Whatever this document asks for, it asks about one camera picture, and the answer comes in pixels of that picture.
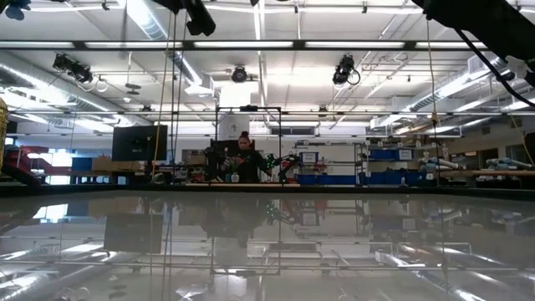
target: glass surface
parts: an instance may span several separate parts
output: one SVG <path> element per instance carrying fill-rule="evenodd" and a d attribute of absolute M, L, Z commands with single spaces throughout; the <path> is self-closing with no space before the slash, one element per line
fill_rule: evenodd
<path fill-rule="evenodd" d="M 535 207 L 426 194 L 3 198 L 0 300 L 534 300 Z"/>

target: person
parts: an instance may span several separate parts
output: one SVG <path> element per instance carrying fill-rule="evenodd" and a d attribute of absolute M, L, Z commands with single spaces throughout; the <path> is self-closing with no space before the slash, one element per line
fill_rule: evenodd
<path fill-rule="evenodd" d="M 268 163 L 256 150 L 251 149 L 249 133 L 243 131 L 237 140 L 240 150 L 237 153 L 237 174 L 240 176 L 240 183 L 258 183 L 258 170 L 271 175 Z"/>

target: ceiling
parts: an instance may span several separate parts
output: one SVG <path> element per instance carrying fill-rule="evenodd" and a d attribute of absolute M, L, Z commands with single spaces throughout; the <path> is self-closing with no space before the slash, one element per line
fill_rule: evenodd
<path fill-rule="evenodd" d="M 130 3 L 143 2 L 132 0 Z M 299 13 L 293 12 L 297 3 Z M 523 8 L 535 6 L 535 1 L 519 2 Z M 39 41 L 120 41 L 121 34 L 129 41 L 149 40 L 140 29 L 131 13 L 124 20 L 124 9 L 120 1 L 108 1 L 109 11 L 101 8 L 101 1 L 73 0 L 69 3 L 35 1 L 32 11 L 25 12 L 23 21 L 0 16 L 0 41 L 5 40 L 39 40 Z M 206 7 L 217 24 L 214 34 L 191 36 L 184 26 L 185 13 L 181 11 L 176 17 L 176 33 L 169 27 L 170 35 L 176 40 L 427 40 L 425 17 L 415 11 L 412 2 L 401 0 L 367 1 L 369 11 L 363 9 L 362 1 L 350 0 L 298 0 L 297 2 L 279 2 L 265 0 L 264 9 L 255 10 L 248 0 L 218 0 L 206 2 Z M 170 20 L 168 10 L 152 5 L 154 17 L 167 30 Z M 524 13 L 532 22 L 535 13 Z M 431 40 L 460 40 L 453 30 L 444 28 L 435 21 L 429 22 Z M 110 110 L 139 110 L 143 105 L 151 105 L 158 110 L 160 103 L 163 110 L 171 110 L 171 103 L 181 104 L 181 110 L 214 110 L 214 97 L 200 97 L 188 94 L 185 89 L 190 85 L 181 76 L 172 80 L 173 70 L 166 56 L 159 51 L 134 51 L 129 60 L 116 51 L 78 51 L 70 50 L 3 50 L 8 57 L 16 57 L 27 64 L 34 65 L 40 71 L 50 74 L 51 79 L 59 77 L 71 84 L 76 84 L 68 75 L 52 68 L 55 55 L 67 54 L 70 58 L 91 67 L 91 71 L 109 84 L 105 92 L 96 89 L 90 93 L 98 100 L 100 106 Z M 350 89 L 338 90 L 332 83 L 334 66 L 344 54 L 351 53 L 355 63 L 361 69 L 361 82 Z M 192 69 L 204 79 L 212 77 L 220 81 L 219 85 L 229 84 L 229 70 L 243 65 L 249 74 L 258 76 L 262 73 L 266 87 L 266 99 L 255 89 L 252 93 L 254 105 L 280 106 L 283 110 L 317 110 L 320 105 L 327 105 L 329 110 L 402 110 L 406 101 L 414 101 L 415 96 L 431 92 L 433 80 L 438 85 L 452 75 L 466 69 L 466 60 L 473 56 L 468 51 L 431 52 L 433 76 L 430 70 L 430 54 L 427 51 L 185 51 L 184 59 Z M 26 70 L 30 76 L 33 71 Z M 124 97 L 129 90 L 128 81 L 142 87 L 140 94 L 131 97 L 126 103 Z M 488 95 L 495 95 L 501 85 L 489 79 L 478 80 L 474 85 L 447 95 L 443 111 L 453 111 L 460 105 L 467 104 Z M 523 80 L 514 82 L 523 88 Z M 68 93 L 77 95 L 79 88 L 69 86 Z M 484 105 L 471 110 L 486 111 Z M 344 121 L 370 120 L 373 116 L 349 116 Z M 288 117 L 299 120 L 298 116 Z M 158 116 L 145 116 L 144 120 L 154 122 Z M 185 115 L 181 120 L 200 120 L 194 115 Z"/>

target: woman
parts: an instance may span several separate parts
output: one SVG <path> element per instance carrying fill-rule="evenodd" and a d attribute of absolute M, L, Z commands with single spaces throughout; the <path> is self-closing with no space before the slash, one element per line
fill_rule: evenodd
<path fill-rule="evenodd" d="M 237 153 L 237 174 L 240 176 L 240 183 L 258 183 L 258 169 L 271 175 L 271 170 L 267 168 L 268 163 L 256 150 L 251 149 L 249 133 L 242 132 L 237 140 L 240 151 Z"/>

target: wall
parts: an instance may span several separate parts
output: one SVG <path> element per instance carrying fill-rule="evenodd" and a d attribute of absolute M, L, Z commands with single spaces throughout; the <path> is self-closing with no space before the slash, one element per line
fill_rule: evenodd
<path fill-rule="evenodd" d="M 484 151 L 493 148 L 498 149 L 498 156 L 506 157 L 506 147 L 510 145 L 522 144 L 522 135 L 535 131 L 535 120 L 529 117 L 522 118 L 522 133 L 516 128 L 512 128 L 507 123 L 491 125 L 491 133 L 482 135 L 480 126 L 470 129 L 463 133 L 464 138 L 457 139 L 447 143 L 450 154 L 462 153 L 467 151 Z"/>

